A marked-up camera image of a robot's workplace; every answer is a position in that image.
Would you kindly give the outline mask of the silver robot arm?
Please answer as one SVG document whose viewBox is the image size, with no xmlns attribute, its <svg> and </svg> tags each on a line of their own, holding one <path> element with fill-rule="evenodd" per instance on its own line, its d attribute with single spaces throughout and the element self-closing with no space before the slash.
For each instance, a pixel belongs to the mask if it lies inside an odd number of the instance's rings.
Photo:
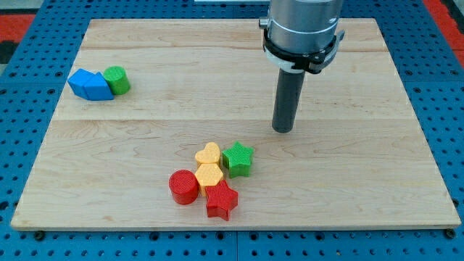
<svg viewBox="0 0 464 261">
<path fill-rule="evenodd" d="M 320 73 L 336 56 L 342 0 L 270 0 L 259 20 L 266 57 L 287 73 Z"/>
</svg>

